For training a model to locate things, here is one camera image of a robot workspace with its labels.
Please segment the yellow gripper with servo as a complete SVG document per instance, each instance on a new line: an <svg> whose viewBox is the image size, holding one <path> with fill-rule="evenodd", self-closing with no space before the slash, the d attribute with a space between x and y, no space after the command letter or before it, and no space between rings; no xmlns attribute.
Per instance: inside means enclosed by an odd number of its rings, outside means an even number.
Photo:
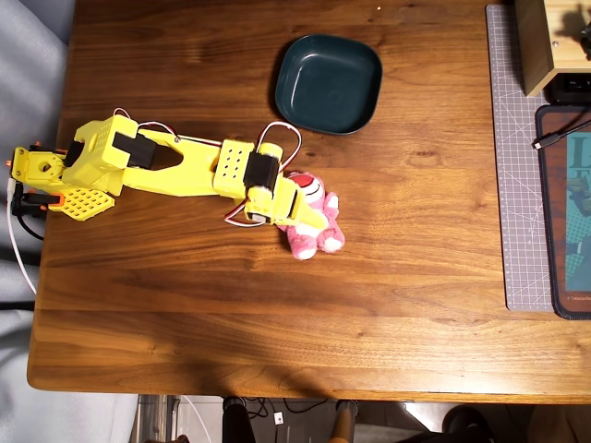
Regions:
<svg viewBox="0 0 591 443"><path fill-rule="evenodd" d="M296 198L296 183L288 178L279 177L273 190L265 186L252 186L247 191L245 215L249 221L294 225L294 207L295 216L300 217L299 224L314 229L326 229L329 226L321 210L310 209L304 187L298 187Z"/></svg>

